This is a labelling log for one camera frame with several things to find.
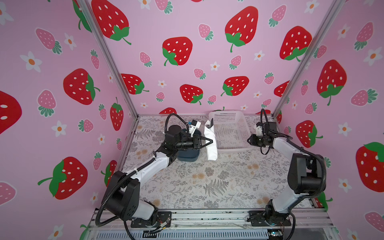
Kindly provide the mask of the white perforated plastic basket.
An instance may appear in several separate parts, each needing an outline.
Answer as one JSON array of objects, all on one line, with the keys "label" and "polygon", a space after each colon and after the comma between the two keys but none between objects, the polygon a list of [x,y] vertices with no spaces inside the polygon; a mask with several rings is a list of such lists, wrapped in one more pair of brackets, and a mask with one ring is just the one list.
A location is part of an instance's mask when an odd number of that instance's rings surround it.
[{"label": "white perforated plastic basket", "polygon": [[214,122],[219,153],[237,153],[253,148],[247,140],[251,132],[244,114],[240,111],[217,111],[209,113]]}]

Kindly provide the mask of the white paper napkin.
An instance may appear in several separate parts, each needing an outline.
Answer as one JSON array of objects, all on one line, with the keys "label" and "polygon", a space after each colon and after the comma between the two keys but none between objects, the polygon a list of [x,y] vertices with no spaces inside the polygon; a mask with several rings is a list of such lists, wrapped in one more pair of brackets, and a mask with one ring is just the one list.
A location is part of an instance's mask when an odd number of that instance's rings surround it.
[{"label": "white paper napkin", "polygon": [[204,137],[212,140],[212,143],[206,147],[208,160],[216,161],[218,159],[218,148],[217,148],[217,141],[216,141],[213,119],[206,121],[205,129],[204,129]]}]

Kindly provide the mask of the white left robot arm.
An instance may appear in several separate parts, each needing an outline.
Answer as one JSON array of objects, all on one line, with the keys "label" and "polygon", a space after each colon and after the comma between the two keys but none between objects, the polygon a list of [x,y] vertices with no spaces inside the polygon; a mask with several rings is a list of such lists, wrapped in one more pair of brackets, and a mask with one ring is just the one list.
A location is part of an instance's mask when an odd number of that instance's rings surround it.
[{"label": "white left robot arm", "polygon": [[171,126],[149,160],[131,171],[116,171],[112,175],[96,216],[96,225],[101,227],[117,219],[139,219],[148,225],[155,225],[159,209],[150,202],[140,200],[141,186],[172,164],[179,151],[200,150],[213,143],[212,139],[191,135],[180,126]]}]

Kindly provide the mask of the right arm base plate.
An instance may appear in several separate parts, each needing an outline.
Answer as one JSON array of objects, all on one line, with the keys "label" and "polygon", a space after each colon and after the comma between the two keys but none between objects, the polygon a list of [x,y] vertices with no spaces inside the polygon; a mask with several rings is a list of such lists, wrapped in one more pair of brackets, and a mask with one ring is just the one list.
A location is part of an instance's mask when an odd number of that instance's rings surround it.
[{"label": "right arm base plate", "polygon": [[253,227],[289,227],[291,221],[289,214],[280,214],[277,212],[267,213],[266,211],[249,211],[247,222]]}]

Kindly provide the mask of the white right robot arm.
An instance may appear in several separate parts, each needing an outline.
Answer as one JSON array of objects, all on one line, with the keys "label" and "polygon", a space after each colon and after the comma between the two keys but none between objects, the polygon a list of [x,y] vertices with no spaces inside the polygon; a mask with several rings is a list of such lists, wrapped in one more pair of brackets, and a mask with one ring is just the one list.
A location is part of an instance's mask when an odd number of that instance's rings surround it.
[{"label": "white right robot arm", "polygon": [[292,209],[304,199],[318,197],[326,188],[326,165],[324,158],[315,155],[292,142],[292,138],[277,131],[277,124],[259,122],[256,133],[247,142],[256,147],[274,149],[291,160],[288,185],[270,200],[261,213],[250,213],[248,222],[266,223],[270,226],[282,223]]}]

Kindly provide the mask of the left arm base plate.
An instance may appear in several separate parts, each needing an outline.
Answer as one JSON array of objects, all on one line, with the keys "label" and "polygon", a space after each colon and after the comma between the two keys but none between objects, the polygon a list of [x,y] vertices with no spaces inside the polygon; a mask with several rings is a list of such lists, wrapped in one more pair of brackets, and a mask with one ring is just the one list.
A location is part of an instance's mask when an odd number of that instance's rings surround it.
[{"label": "left arm base plate", "polygon": [[160,228],[170,227],[172,212],[155,212],[148,220],[136,218],[131,221],[131,228]]}]

